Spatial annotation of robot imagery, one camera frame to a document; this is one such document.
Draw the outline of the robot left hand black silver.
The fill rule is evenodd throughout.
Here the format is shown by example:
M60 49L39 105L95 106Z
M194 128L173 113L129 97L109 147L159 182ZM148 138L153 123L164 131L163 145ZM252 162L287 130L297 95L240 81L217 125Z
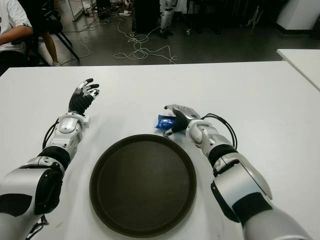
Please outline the robot left hand black silver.
M68 104L68 112L84 116L87 108L100 94L99 84L92 84L93 78L82 81L74 90Z

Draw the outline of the robot right hand black silver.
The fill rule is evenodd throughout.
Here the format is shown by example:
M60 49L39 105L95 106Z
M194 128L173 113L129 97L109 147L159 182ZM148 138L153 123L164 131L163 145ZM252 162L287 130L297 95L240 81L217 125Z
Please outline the robot right hand black silver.
M163 133L164 137L169 137L170 135L185 131L192 120L199 120L200 115L192 108L187 106L182 106L178 104L170 104L164 107L165 110L171 110L176 116L175 123L173 126Z

